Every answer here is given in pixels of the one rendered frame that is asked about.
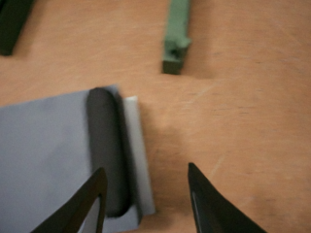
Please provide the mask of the grey box with black handle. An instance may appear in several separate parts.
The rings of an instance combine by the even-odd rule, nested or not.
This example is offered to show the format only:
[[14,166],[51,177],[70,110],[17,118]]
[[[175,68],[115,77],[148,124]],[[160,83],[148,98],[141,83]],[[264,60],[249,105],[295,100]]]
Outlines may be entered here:
[[99,167],[108,179],[102,233],[156,213],[139,97],[121,83],[0,104],[0,233],[31,232]]

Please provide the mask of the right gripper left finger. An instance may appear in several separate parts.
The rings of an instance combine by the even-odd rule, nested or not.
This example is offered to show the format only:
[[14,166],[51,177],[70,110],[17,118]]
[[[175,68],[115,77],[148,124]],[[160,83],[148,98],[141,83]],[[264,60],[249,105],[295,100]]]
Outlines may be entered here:
[[108,179],[99,167],[77,192],[30,233],[102,233]]

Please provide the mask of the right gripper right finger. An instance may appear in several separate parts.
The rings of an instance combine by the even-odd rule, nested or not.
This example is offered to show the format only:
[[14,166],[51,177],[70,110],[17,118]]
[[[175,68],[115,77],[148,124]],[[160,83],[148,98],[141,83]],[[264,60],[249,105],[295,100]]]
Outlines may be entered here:
[[221,195],[193,162],[188,181],[196,233],[267,233]]

